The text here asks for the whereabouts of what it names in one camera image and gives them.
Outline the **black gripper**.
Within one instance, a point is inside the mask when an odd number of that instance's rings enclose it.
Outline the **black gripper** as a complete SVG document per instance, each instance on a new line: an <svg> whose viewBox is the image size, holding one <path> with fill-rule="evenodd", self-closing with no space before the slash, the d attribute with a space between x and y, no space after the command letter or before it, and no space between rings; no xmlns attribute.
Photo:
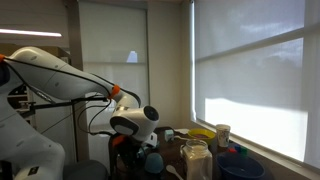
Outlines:
<svg viewBox="0 0 320 180"><path fill-rule="evenodd" d="M146 152L139 142L120 135L114 139L114 173L116 177L138 177L146 160Z"/></svg>

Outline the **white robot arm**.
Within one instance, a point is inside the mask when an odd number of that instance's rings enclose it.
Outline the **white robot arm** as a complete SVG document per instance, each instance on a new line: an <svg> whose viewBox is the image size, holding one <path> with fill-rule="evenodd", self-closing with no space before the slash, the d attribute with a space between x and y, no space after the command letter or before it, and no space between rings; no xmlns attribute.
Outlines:
<svg viewBox="0 0 320 180"><path fill-rule="evenodd" d="M36 47L24 47L1 57L0 159L18 167L14 180L62 180L63 147L36 131L8 102L10 92L28 86L49 103L78 100L98 93L113 100L112 128L138 142L146 142L159 121L157 110L143 107L139 97L97 75L78 70Z"/></svg>

